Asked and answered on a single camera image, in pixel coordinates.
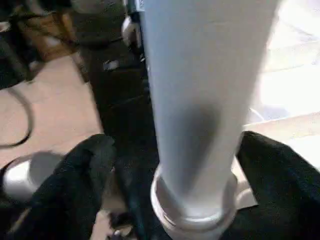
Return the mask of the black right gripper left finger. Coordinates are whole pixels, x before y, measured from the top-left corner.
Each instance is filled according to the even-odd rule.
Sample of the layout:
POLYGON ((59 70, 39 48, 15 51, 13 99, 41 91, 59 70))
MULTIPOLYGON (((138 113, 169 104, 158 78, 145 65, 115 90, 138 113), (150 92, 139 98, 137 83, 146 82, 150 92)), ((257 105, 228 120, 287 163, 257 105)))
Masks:
POLYGON ((94 134, 78 143, 18 207, 0 207, 2 240, 88 240, 116 158, 115 141, 94 134))

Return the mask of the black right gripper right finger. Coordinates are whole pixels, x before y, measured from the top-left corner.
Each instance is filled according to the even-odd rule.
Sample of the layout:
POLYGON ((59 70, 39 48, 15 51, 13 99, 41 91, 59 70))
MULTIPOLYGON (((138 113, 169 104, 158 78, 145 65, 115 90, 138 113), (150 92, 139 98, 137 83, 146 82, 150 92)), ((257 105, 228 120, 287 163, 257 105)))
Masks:
POLYGON ((237 159, 258 203, 234 219, 239 240, 318 240, 320 173, 288 145, 245 131, 237 159))

